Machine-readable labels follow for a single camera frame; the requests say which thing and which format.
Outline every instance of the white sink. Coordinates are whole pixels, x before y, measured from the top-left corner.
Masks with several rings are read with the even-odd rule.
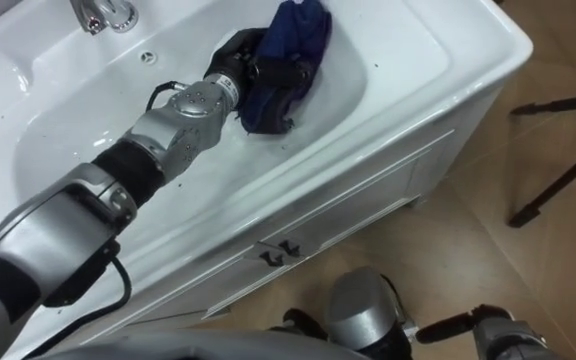
[[[279,1],[133,3],[140,20],[125,34],[85,34],[67,0],[24,1],[0,18],[0,221],[109,147],[156,85],[200,79],[226,34],[267,26]],[[120,237],[136,292],[432,122],[531,51],[488,0],[325,3],[333,35],[292,115],[296,127],[283,137],[248,135],[231,116],[221,143],[140,209]],[[154,64],[141,61],[146,51]],[[109,271],[63,314],[38,312],[12,353],[112,299],[119,286]]]

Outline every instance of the black cabinet handle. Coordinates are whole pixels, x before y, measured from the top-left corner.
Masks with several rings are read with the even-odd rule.
[[[301,253],[299,251],[299,245],[290,246],[290,242],[288,240],[284,240],[279,243],[279,247],[282,248],[286,254],[292,257],[300,257]]]
[[[284,266],[284,259],[282,255],[276,256],[274,259],[270,255],[269,251],[259,255],[260,258],[266,260],[266,264],[270,267],[281,267]]]

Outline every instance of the faucet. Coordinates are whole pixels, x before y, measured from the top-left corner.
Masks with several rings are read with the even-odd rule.
[[[139,14],[126,0],[70,0],[77,20],[85,32],[97,35],[107,26],[123,33],[137,24]]]

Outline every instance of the blue towel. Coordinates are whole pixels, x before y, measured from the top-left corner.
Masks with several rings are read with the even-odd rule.
[[[303,99],[312,86],[331,30],[332,16],[319,0],[304,0],[301,4],[289,0],[279,6],[255,56],[305,63],[310,77],[296,88],[255,84],[239,109],[246,131],[285,134],[290,130],[292,120],[284,117],[290,104]]]

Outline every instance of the black tripod leg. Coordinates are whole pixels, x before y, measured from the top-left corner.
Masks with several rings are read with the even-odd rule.
[[[547,104],[526,104],[510,112],[511,115],[534,115],[540,112],[560,112],[576,110],[576,97],[556,100]]]
[[[521,211],[516,213],[510,221],[508,226],[513,228],[520,228],[531,220],[539,216],[541,212],[539,208],[552,199],[563,188],[568,186],[573,180],[576,179],[576,164],[566,171],[559,179],[555,180],[546,190],[537,196],[532,202],[526,205]]]

